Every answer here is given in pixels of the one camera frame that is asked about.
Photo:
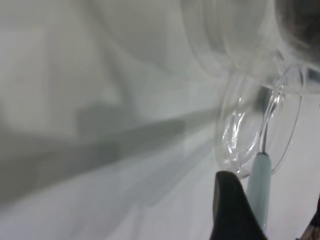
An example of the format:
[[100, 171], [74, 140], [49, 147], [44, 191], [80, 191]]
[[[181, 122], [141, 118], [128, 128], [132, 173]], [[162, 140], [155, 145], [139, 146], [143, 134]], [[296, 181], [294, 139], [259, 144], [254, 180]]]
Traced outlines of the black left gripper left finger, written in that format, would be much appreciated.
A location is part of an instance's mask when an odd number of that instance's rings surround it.
[[238, 177], [229, 171], [215, 174], [211, 240], [265, 240]]

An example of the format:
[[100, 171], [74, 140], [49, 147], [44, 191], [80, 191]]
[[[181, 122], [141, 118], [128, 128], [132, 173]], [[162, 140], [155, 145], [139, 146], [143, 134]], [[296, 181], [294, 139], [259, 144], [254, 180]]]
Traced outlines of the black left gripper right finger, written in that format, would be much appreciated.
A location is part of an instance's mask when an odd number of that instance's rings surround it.
[[309, 225], [300, 238], [296, 240], [319, 240], [320, 239], [320, 198], [318, 198], [316, 212]]

